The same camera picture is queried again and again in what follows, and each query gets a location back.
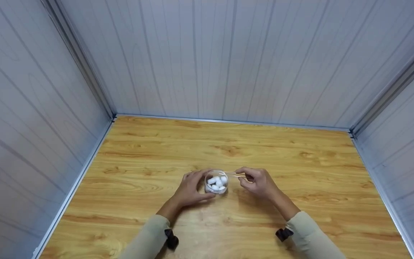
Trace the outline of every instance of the long sleeve shirt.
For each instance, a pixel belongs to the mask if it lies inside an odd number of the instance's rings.
[[[345,259],[344,254],[307,213],[297,213],[286,227],[293,231],[292,240],[306,258]],[[167,228],[170,228],[170,223],[165,217],[152,216],[119,258],[154,259],[166,242],[164,230]]]

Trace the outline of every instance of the white cotton ball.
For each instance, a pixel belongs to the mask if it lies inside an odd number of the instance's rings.
[[[208,184],[214,184],[216,182],[217,182],[217,179],[215,179],[215,177],[212,177],[212,178],[210,178],[210,179],[207,180],[207,183]]]
[[[217,182],[215,183],[218,187],[223,186],[223,182],[221,182],[221,180],[217,180]]]
[[[223,185],[228,183],[228,177],[226,177],[226,176],[220,177],[220,180],[221,180],[221,182],[223,182]]]

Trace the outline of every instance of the white wall panel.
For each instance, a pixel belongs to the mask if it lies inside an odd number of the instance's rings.
[[[414,1],[62,2],[119,113],[347,128],[414,57]]]
[[[30,258],[110,119],[39,0],[0,0],[0,258]]]
[[[414,80],[357,140],[369,172],[378,177],[414,243]]]

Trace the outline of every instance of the wood grain surface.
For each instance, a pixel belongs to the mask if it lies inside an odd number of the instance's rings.
[[[268,169],[348,258],[410,258],[345,132],[119,117],[42,254],[117,258],[184,173]],[[160,258],[297,258],[278,212],[232,179],[226,195],[183,210],[180,244]]]

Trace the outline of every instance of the right hand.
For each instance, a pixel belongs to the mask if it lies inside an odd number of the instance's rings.
[[[250,182],[241,177],[239,178],[240,185],[259,197],[271,200],[282,193],[266,169],[243,166],[237,169],[235,173],[244,173]]]

